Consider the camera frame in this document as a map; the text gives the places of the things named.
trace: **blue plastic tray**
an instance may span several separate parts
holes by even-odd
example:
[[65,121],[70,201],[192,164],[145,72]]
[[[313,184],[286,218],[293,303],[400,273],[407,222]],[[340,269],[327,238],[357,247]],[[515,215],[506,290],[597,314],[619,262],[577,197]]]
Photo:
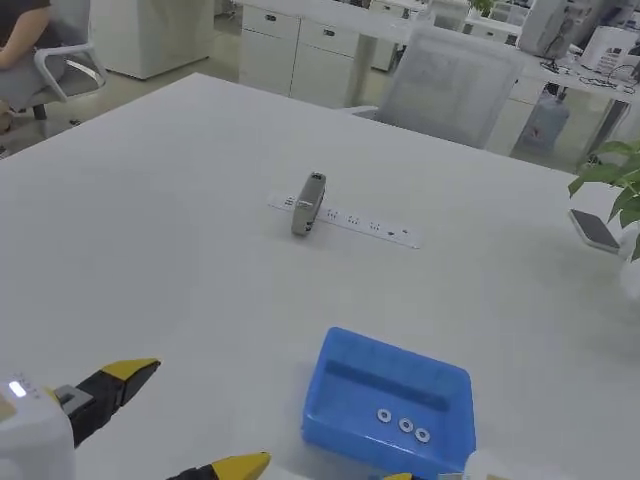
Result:
[[[389,423],[378,410],[391,412]],[[408,418],[414,432],[400,430]],[[431,434],[419,442],[416,428]],[[469,374],[341,328],[327,333],[304,406],[302,436],[389,473],[437,480],[475,450]]]

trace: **drawer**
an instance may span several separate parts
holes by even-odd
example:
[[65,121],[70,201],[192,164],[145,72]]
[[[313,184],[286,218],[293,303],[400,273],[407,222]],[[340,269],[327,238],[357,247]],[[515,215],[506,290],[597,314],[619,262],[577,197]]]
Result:
[[371,2],[369,10],[376,13],[386,13],[395,18],[402,18],[404,16],[404,8],[398,7],[397,5],[387,5],[386,3],[376,2],[375,0]]
[[272,37],[295,40],[298,38],[300,19],[261,8],[245,6],[242,13],[242,28]]
[[291,97],[329,108],[350,106],[347,99],[353,59],[298,45]]
[[321,25],[311,20],[303,20],[300,26],[300,43],[347,57],[355,56],[359,38],[360,35],[356,32]]
[[464,26],[462,33],[500,43],[507,43],[507,40],[509,39],[509,34],[507,32],[493,28],[486,28],[480,25],[471,25],[469,23]]
[[243,30],[240,39],[240,83],[288,96],[295,58],[295,40]]
[[546,83],[540,80],[520,77],[511,89],[509,98],[529,105],[538,103]]

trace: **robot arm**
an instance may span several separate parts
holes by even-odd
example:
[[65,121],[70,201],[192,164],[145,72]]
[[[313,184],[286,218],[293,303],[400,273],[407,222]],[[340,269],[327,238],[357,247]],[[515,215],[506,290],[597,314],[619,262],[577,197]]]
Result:
[[[39,388],[0,376],[0,480],[75,480],[75,449],[104,427],[160,366],[155,358],[107,365],[75,387]],[[218,460],[169,480],[257,480],[268,453]]]

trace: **office chair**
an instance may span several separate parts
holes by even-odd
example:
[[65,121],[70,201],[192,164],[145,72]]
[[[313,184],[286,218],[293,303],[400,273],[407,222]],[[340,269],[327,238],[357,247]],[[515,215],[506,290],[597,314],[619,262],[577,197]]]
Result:
[[[47,118],[46,105],[68,102],[81,95],[93,93],[106,83],[107,73],[95,54],[90,33],[91,0],[52,0],[51,24],[62,40],[61,47],[36,51],[34,61],[45,80],[46,87],[36,93],[27,105],[33,110],[35,123],[44,138],[65,130]],[[47,68],[49,57],[63,57],[67,63],[63,76],[56,80]],[[0,146],[14,141],[24,134],[24,127],[12,129],[0,135]],[[0,151],[0,158],[10,154]]]
[[380,108],[345,111],[483,149],[523,67],[512,47],[420,25]]

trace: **power strip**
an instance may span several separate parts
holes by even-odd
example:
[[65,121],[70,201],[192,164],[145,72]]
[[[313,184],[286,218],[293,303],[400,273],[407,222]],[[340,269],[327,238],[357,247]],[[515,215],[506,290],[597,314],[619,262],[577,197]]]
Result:
[[[296,204],[296,197],[292,195],[272,194],[269,196],[269,206],[293,212]],[[399,227],[378,220],[371,220],[361,215],[344,212],[337,208],[328,208],[324,205],[320,207],[316,221],[330,223],[347,230],[358,233],[364,233],[372,237],[387,240],[388,242],[398,243],[406,247],[420,248],[422,241],[412,229],[407,227]]]

